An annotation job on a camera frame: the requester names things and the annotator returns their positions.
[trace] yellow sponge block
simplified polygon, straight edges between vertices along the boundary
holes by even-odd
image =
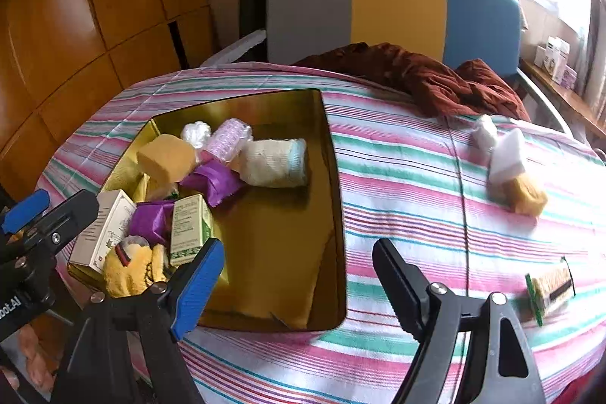
[[[158,183],[181,181],[196,166],[196,151],[189,143],[171,134],[160,134],[137,151],[143,173]]]
[[[547,204],[547,194],[527,173],[506,181],[503,190],[511,209],[518,214],[538,217]]]

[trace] gold tray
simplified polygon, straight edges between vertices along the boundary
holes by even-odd
[[[230,117],[248,123],[256,140],[303,137],[310,180],[307,187],[293,189],[249,186],[212,210],[225,246],[231,291],[221,293],[224,286],[217,284],[199,324],[247,332],[333,329],[346,312],[345,250],[339,177],[319,90],[227,98],[157,115],[135,136],[101,190],[123,189],[134,199],[142,177],[136,163],[141,146],[160,134],[178,136],[185,124],[196,120],[215,130]],[[98,286],[78,266],[69,264],[68,270]],[[312,290],[298,290],[292,285],[293,276]],[[311,304],[307,327],[287,326],[283,319],[288,317],[281,315],[292,315],[288,308],[283,314],[263,312],[276,297],[288,297],[295,312]],[[230,309],[222,307],[226,298]]]

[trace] purple candy wrapper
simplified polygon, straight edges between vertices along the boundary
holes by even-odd
[[[128,234],[143,237],[152,248],[158,243],[168,247],[174,207],[174,200],[139,202],[130,219]]]
[[[217,207],[223,199],[240,190],[244,182],[232,169],[211,160],[196,166],[179,184],[201,192],[210,207]]]

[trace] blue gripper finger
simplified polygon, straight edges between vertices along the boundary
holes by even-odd
[[[186,332],[196,327],[198,318],[210,298],[214,285],[225,264],[223,244],[216,241],[202,259],[198,269],[190,276],[185,288],[177,298],[175,306],[175,319],[170,331],[177,341],[180,341]]]
[[[36,190],[36,192],[13,206],[11,210],[4,215],[2,232],[5,235],[17,233],[38,214],[45,211],[49,204],[50,196],[48,195],[48,192],[43,189]]]

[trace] brown cloth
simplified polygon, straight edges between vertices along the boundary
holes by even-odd
[[[516,92],[480,59],[452,70],[398,45],[352,43],[294,65],[359,76],[405,91],[427,117],[488,114],[530,122]]]

